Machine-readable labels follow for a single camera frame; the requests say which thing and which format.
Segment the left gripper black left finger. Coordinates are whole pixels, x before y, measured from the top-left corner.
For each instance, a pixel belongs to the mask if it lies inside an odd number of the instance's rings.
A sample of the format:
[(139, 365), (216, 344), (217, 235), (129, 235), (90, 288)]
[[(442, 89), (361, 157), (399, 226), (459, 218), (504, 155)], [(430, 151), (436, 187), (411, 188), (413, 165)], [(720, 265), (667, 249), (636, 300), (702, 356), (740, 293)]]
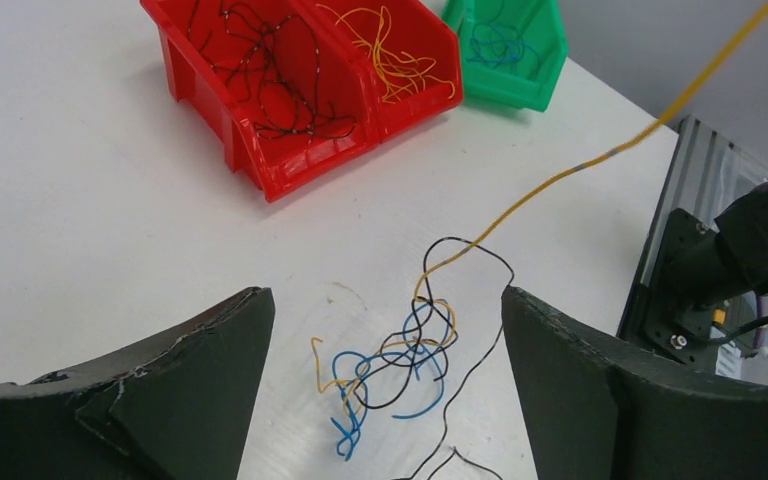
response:
[(0, 384), (0, 479), (233, 479), (275, 319), (249, 287), (27, 384)]

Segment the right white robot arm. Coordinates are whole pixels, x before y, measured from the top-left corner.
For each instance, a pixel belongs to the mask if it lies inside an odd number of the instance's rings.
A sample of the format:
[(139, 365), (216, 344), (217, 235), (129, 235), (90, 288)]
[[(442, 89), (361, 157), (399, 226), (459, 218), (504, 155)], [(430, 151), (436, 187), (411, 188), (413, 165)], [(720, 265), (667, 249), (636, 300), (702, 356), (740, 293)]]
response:
[(716, 233), (667, 261), (669, 291), (696, 305), (749, 291), (768, 295), (768, 182), (734, 200), (714, 223)]

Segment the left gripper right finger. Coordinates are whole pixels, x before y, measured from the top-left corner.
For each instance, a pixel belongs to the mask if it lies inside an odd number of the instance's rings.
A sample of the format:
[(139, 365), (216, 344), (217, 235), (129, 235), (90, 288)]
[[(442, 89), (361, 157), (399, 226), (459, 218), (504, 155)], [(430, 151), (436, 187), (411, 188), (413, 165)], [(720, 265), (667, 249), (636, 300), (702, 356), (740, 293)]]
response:
[(541, 479), (768, 479), (768, 386), (702, 373), (501, 296), (505, 344)]

